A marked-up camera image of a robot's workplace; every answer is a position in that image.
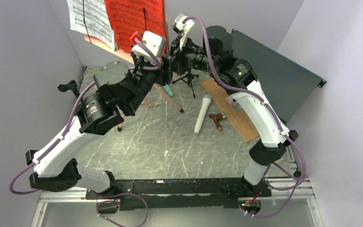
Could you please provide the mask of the black tripod mic stand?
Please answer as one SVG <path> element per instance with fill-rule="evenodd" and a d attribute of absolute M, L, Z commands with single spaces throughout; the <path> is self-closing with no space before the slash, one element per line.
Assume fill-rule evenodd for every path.
<path fill-rule="evenodd" d="M 188 69 L 184 76 L 178 78 L 177 80 L 172 81 L 172 84 L 175 84 L 178 81 L 184 82 L 185 84 L 187 84 L 191 88 L 193 98 L 196 98 L 195 93 L 194 93 L 194 87 L 193 87 L 192 81 L 194 79 L 198 78 L 198 77 L 199 77 L 198 74 L 193 74 L 191 72 L 191 69 Z"/>

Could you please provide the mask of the green condenser microphone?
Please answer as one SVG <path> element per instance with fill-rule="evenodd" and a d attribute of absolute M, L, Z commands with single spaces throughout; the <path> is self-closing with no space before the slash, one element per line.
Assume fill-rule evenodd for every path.
<path fill-rule="evenodd" d="M 165 92 L 166 92 L 169 96 L 171 96 L 171 97 L 173 97 L 173 96 L 174 96 L 174 92 L 173 92 L 173 90 L 171 89 L 170 85 L 165 85 L 165 86 L 163 86 L 163 89 L 165 90 Z"/>

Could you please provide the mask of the white handheld microphone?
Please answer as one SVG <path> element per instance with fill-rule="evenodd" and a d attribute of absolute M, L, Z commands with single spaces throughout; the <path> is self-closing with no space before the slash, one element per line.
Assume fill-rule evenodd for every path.
<path fill-rule="evenodd" d="M 195 126 L 194 126 L 194 133 L 195 134 L 199 134 L 204 118 L 206 116 L 207 110 L 209 105 L 212 102 L 212 97 L 211 95 L 204 95 L 204 97 L 202 98 L 202 103 L 201 103 L 201 107 L 200 107 L 200 112 L 198 114 Z"/>

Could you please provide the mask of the red sheet music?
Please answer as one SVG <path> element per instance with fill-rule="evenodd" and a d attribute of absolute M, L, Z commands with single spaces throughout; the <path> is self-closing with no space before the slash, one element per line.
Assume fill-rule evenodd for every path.
<path fill-rule="evenodd" d="M 105 0 L 104 4 L 119 49 L 131 51 L 130 37 L 135 32 L 166 37 L 162 0 Z"/>

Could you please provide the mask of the black round-base mic stand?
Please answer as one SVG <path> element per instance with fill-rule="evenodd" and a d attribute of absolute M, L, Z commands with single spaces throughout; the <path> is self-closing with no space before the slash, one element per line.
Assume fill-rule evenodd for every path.
<path fill-rule="evenodd" d="M 80 96 L 80 92 L 78 90 L 78 85 L 75 80 L 71 80 L 67 84 L 60 84 L 57 86 L 57 89 L 63 93 L 70 90 L 70 91 L 72 91 L 72 93 L 75 95 L 76 98 L 78 98 Z"/>

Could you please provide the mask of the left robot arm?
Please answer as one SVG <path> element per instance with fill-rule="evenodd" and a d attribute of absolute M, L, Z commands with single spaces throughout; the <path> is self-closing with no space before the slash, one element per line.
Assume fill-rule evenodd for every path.
<path fill-rule="evenodd" d="M 110 171 L 86 168 L 75 156 L 86 145 L 123 123 L 126 116 L 134 116 L 153 85 L 171 81 L 171 61 L 166 54 L 160 57 L 159 65 L 153 70 L 149 69 L 147 58 L 134 55 L 133 59 L 133 70 L 121 61 L 104 65 L 90 84 L 96 87 L 96 92 L 78 96 L 66 126 L 43 149 L 27 152 L 27 162 L 34 169 L 29 176 L 32 189 L 62 192 L 76 186 L 90 189 L 106 199 L 116 194 L 116 181 Z"/>

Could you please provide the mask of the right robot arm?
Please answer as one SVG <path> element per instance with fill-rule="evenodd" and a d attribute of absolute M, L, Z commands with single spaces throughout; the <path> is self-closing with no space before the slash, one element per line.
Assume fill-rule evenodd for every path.
<path fill-rule="evenodd" d="M 221 26 L 210 26 L 203 34 L 203 47 L 192 42 L 187 28 L 173 27 L 178 34 L 171 42 L 172 70 L 190 69 L 208 73 L 232 100 L 246 112 L 259 133 L 259 141 L 249 150 L 251 160 L 242 177 L 242 192 L 255 195 L 270 164 L 279 160 L 297 138 L 276 115 L 266 98 L 251 64 L 234 56 L 233 37 Z"/>

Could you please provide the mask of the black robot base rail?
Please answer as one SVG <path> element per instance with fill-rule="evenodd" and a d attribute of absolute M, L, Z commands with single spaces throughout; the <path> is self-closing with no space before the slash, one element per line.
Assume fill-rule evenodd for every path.
<path fill-rule="evenodd" d="M 271 197 L 268 186 L 261 182 L 249 185 L 243 178 L 144 179 L 116 180 L 115 190 L 101 195 L 86 192 L 87 200 L 103 200 L 110 196 L 119 200 L 120 210 L 145 208 L 223 207 L 239 208 L 244 199 Z"/>

